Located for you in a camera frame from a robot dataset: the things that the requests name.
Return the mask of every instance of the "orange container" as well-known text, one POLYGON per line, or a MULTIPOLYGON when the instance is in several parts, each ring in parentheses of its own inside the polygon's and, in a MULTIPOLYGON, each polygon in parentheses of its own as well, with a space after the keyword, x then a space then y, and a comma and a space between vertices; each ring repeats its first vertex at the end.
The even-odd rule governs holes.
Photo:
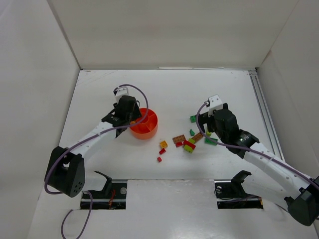
MULTIPOLYGON (((138 118, 136 122, 140 121, 146 113, 146 108, 141 108, 141 118, 138 118)), ((149 109, 148 115, 137 126, 130 128, 132 135, 138 139, 152 138, 158 130, 158 117, 154 111, 149 109)))

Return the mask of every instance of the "cable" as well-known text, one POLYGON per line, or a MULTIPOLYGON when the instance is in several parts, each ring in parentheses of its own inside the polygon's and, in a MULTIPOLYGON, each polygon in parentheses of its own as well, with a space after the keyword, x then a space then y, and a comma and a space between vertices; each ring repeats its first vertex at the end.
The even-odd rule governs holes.
MULTIPOLYGON (((85 230, 85 228, 86 228, 86 225, 88 224, 89 217, 90 217, 90 214, 91 214, 91 212, 92 212, 92 207, 93 207, 93 197, 92 197, 92 194, 91 194, 89 191, 85 191, 85 193, 90 196, 90 200, 91 200, 91 202, 90 202, 90 209, 89 209, 89 212, 88 212, 88 216, 86 217, 85 223, 84 223, 84 225, 83 225, 82 231, 80 232, 79 236, 78 236, 76 239, 79 239, 79 238, 82 236, 82 234, 83 234, 83 232, 84 232, 84 230, 85 230)), ((71 210, 67 213, 67 215, 65 215, 65 217, 64 217, 64 219, 63 219, 63 221, 62 221, 62 224, 61 224, 61 235, 62 235, 63 239, 66 239, 66 237, 65 237, 65 235, 64 235, 64 232, 63 232, 63 226, 64 226, 64 223, 65 223, 66 218, 68 217, 68 215, 70 215, 70 213, 71 213, 72 211, 73 211, 73 209, 71 209, 71 210)))
MULTIPOLYGON (((199 110, 198 110, 198 112, 197 112, 197 115, 196 115, 196 124, 197 124, 197 127, 198 127, 198 129, 199 129, 199 132, 200 132, 205 138, 207 138, 209 141, 211 141, 211 142, 213 142, 213 143, 216 143, 216 144, 218 144, 218 145, 221 145, 221 146, 225 146, 225 147, 228 147, 228 148, 237 148, 237 149, 249 151, 249 152, 252 152, 252 153, 259 154, 260 156, 263 156, 263 157, 265 157, 265 158, 267 158, 267 159, 272 159, 270 156, 268 156, 268 155, 266 155, 266 154, 264 154, 264 153, 262 153, 262 152, 258 152, 258 151, 256 151, 256 150, 253 150, 253 149, 251 149, 251 148, 241 147, 241 146, 235 146, 235 145, 225 144, 225 143, 220 143, 220 142, 217 142, 217 141, 211 139, 210 137, 208 137, 208 136, 203 132, 203 130, 200 128, 200 125, 199 125, 199 122, 198 122, 199 114, 200 114, 201 110, 202 110, 207 104, 208 104, 208 102, 205 102, 205 103, 199 108, 199 110)), ((314 183, 312 180, 310 180, 309 178, 307 178, 304 174, 298 172, 298 171, 295 170, 294 168, 291 168, 291 167, 285 165, 284 163, 282 163, 282 162, 280 162, 280 161, 278 161, 278 160, 276 160, 276 159, 274 159, 274 158, 272 159, 272 161, 274 161, 275 163, 281 165, 282 167, 284 167, 284 168, 290 170, 291 172, 297 174, 298 176, 300 176, 301 178, 303 178, 305 181, 307 181, 308 183, 310 183, 311 185, 313 185, 313 186, 319 191, 319 186, 318 186, 316 183, 314 183)))
MULTIPOLYGON (((80 145, 82 145, 82 144, 84 144, 84 143, 86 143, 86 142, 88 142, 88 141, 90 141, 90 140, 92 140, 92 139, 94 139, 94 138, 100 136, 101 134, 104 134, 104 133, 107 133, 107 132, 109 132, 109 131, 116 130, 116 129, 134 127, 134 126, 138 125, 139 123, 141 123, 141 122, 146 118, 146 116, 148 115, 148 112, 149 112, 149 102, 148 102, 148 99, 147 99, 146 95, 145 95, 145 94, 143 93, 143 91, 141 91, 139 88, 137 88, 136 86, 133 86, 133 85, 131 85, 131 84, 123 84, 123 85, 120 85, 119 87, 123 87, 123 86, 130 86, 130 87, 132 87, 132 88, 135 88, 136 90, 138 90, 138 91, 143 95, 143 97, 144 97, 144 99, 145 99, 145 102, 146 102, 146 112, 145 112, 145 115, 142 117, 142 119, 141 119, 140 121, 138 121, 138 122, 136 122, 136 123, 134 123, 134 124, 124 125, 124 126, 118 126, 118 127, 113 127, 113 128, 106 129, 106 130, 104 130, 104 131, 102 131, 102 132, 100 132, 100 133, 98 133, 98 134, 96 134, 96 135, 94 135, 94 136, 88 137, 88 138, 86 138, 85 140, 83 140, 83 141, 81 141, 81 142, 78 142, 77 144, 75 144, 75 145, 73 145, 72 147, 70 147, 69 149, 67 149, 67 150, 66 150, 63 154, 61 154, 61 156, 58 157, 58 159, 54 162, 54 164, 53 164, 52 167, 50 168, 50 170, 49 170, 49 172, 48 172, 48 174, 47 174, 47 176, 46 176, 46 178, 45 178, 45 180, 44 180, 44 189, 45 189, 46 193, 51 194, 51 195, 62 194, 62 192, 51 192, 51 191, 48 189, 48 182, 49 182, 49 178, 51 177, 51 174, 52 174, 53 170, 55 169, 55 167, 56 167, 56 166, 58 165, 58 163, 64 158, 64 156, 65 156, 66 154, 68 154, 70 151, 72 151, 73 149, 77 148, 78 146, 80 146, 80 145)), ((89 209, 89 212, 88 212, 88 216, 87 216, 87 218, 86 218, 86 220, 85 220, 84 226, 83 226, 83 228, 82 228, 82 231, 81 231, 80 235, 79 235, 76 239, 79 239, 79 238, 82 236, 82 234, 83 234, 83 232, 84 232, 84 230, 85 230, 85 227, 86 227, 86 225, 87 225, 87 223, 88 223, 88 220, 89 220, 91 211, 92 211, 93 197, 92 197, 92 194, 91 194, 89 191, 86 191, 86 193, 90 196, 90 199, 91 199, 90 209, 89 209)), ((62 234, 63 239, 66 239, 66 237, 64 236, 64 233, 63 233, 64 222, 65 222, 66 218, 68 217, 68 215, 69 215, 72 211, 73 211, 73 210, 70 210, 70 211, 67 213, 67 215, 65 216, 65 218, 63 219, 63 221, 62 221, 61 234, 62 234)))
POLYGON ((83 141, 81 141, 81 142, 78 142, 78 143, 76 143, 75 145, 73 145, 72 147, 70 147, 69 149, 67 149, 67 150, 66 150, 63 154, 61 154, 61 156, 58 157, 58 159, 54 162, 54 164, 53 164, 52 167, 50 168, 50 170, 49 170, 49 172, 48 172, 48 174, 47 174, 47 176, 46 176, 46 178, 45 178, 45 180, 44 180, 44 189, 45 189, 45 191, 46 191, 48 194, 52 194, 52 195, 62 194, 61 192, 51 192, 51 191, 48 189, 48 182, 49 182, 49 178, 51 177, 51 174, 52 174, 53 170, 54 170, 55 167, 58 165, 58 163, 62 160, 62 158, 64 158, 64 156, 65 156, 66 154, 68 154, 69 152, 71 152, 72 150, 74 150, 75 148, 77 148, 78 146, 80 146, 80 145, 82 145, 82 144, 84 144, 84 143, 86 143, 86 142, 88 142, 88 141, 90 141, 90 140, 92 140, 92 139, 98 137, 98 136, 101 135, 101 134, 107 133, 107 132, 112 131, 112 130, 115 130, 115 129, 134 127, 134 126, 138 125, 140 122, 142 122, 142 121, 146 118, 146 116, 147 116, 147 114, 148 114, 148 112, 149 112, 149 102, 148 102, 148 99, 147 99, 146 95, 145 95, 139 88, 137 88, 136 86, 133 86, 133 85, 130 85, 130 84, 123 84, 123 85, 120 85, 119 87, 123 87, 123 86, 133 87, 133 88, 135 88, 136 90, 138 90, 138 91, 144 96, 145 102, 146 102, 146 112, 145 112, 145 115, 142 117, 142 119, 141 119, 140 121, 138 121, 138 122, 136 122, 136 123, 134 123, 134 124, 124 125, 124 126, 118 126, 118 127, 113 127, 113 128, 106 129, 106 130, 100 132, 99 134, 96 134, 96 135, 94 135, 94 136, 88 137, 88 138, 86 138, 85 140, 83 140, 83 141))

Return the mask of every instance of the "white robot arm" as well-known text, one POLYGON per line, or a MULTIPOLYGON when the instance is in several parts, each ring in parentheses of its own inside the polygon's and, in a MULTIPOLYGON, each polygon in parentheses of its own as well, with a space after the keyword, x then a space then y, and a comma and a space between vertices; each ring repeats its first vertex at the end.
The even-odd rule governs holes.
POLYGON ((58 194, 48 191, 47 185, 69 197, 88 190, 109 193, 112 179, 97 171, 87 175, 85 164, 102 146, 125 131, 132 121, 142 117, 139 105, 129 96, 127 87, 117 88, 114 94, 117 101, 114 109, 91 132, 70 147, 58 146, 52 151, 45 175, 48 193, 58 194))
POLYGON ((218 95, 212 96, 197 113, 197 126, 204 133, 204 124, 209 132, 215 132, 229 151, 263 170, 278 185, 259 184, 254 175, 241 171, 233 179, 215 180, 217 198, 247 198, 256 195, 287 210, 305 226, 310 226, 319 215, 319 177, 312 179, 292 168, 271 153, 258 138, 239 129, 236 116, 223 104, 218 95), (207 106, 209 111, 200 114, 207 106))

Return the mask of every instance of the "white platform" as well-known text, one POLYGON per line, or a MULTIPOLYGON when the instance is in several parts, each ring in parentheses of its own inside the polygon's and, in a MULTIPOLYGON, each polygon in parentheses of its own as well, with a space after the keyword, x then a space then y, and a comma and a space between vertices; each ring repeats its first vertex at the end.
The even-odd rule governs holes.
MULTIPOLYGON (((229 104, 242 129, 270 148, 248 72, 225 70, 81 71, 60 145, 69 146, 93 129, 113 108, 112 91, 123 83, 144 91, 159 118, 158 132, 151 140, 140 141, 127 130, 93 156, 88 171, 99 169, 115 179, 203 179, 231 178, 241 169, 255 170, 226 148, 205 144, 204 139, 193 154, 173 144, 175 136, 190 137, 191 128, 198 132, 189 117, 215 94, 229 104), (163 140, 168 143, 167 153, 158 164, 163 140)), ((139 92, 130 89, 130 95, 145 106, 139 92)))
MULTIPOLYGON (((95 127, 112 109, 113 89, 123 83, 145 92, 159 117, 158 132, 151 140, 139 141, 127 130, 94 155, 86 169, 115 179, 166 180, 129 181, 127 209, 94 211, 83 238, 318 238, 313 226, 298 224, 272 203, 265 202, 264 210, 217 210, 213 182, 203 179, 228 179, 247 170, 260 182, 275 182, 227 149, 207 145, 203 139, 193 154, 175 148, 172 142, 172 137, 180 134, 189 137, 190 128, 198 131, 189 116, 196 114, 209 96, 219 94, 240 127, 270 148, 246 71, 81 71, 60 146, 69 146, 95 127), (169 146, 162 163, 157 163, 162 140, 169 146)), ((145 106, 137 91, 130 90, 130 95, 145 106)), ((80 196, 70 199, 42 191, 29 239, 60 238, 62 219, 68 209, 79 208, 79 200, 80 196)), ((70 238, 80 232, 86 213, 75 211, 67 220, 65 231, 70 238)))

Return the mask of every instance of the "toy block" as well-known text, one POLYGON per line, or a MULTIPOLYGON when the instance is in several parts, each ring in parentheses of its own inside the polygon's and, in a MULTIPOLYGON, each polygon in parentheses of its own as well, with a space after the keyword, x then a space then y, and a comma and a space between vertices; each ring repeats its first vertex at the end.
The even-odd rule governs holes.
POLYGON ((192 138, 190 138, 190 139, 188 140, 188 142, 191 142, 192 144, 194 144, 194 143, 195 143, 195 140, 192 139, 192 138))
POLYGON ((204 136, 201 133, 198 133, 195 135, 192 139, 195 140, 195 143, 197 143, 199 140, 201 140, 204 136))
POLYGON ((205 143, 215 145, 215 146, 217 145, 217 143, 210 141, 208 138, 205 138, 205 143))
POLYGON ((196 145, 195 144, 192 144, 191 142, 185 140, 184 141, 184 147, 188 145, 189 147, 191 147, 192 149, 195 149, 196 148, 196 145))
POLYGON ((163 142, 159 143, 161 148, 167 148, 168 144, 166 143, 166 141, 164 140, 163 142))
POLYGON ((188 145, 184 146, 184 150, 189 152, 189 153, 193 153, 194 149, 192 149, 191 147, 189 147, 188 145))
POLYGON ((183 142, 185 141, 186 138, 185 138, 185 135, 180 135, 180 136, 176 136, 173 138, 173 142, 176 144, 176 143, 179 143, 179 142, 183 142))
POLYGON ((207 135, 208 137, 211 136, 211 132, 209 132, 208 129, 206 130, 206 135, 207 135))
POLYGON ((163 149, 159 152, 159 154, 162 155, 162 154, 165 153, 165 152, 166 152, 166 150, 163 148, 163 149))
POLYGON ((175 145, 176 145, 176 148, 181 147, 183 145, 183 142, 178 142, 175 145))
POLYGON ((191 117, 190 117, 190 121, 191 121, 192 123, 195 123, 195 122, 196 122, 196 116, 191 116, 191 117))

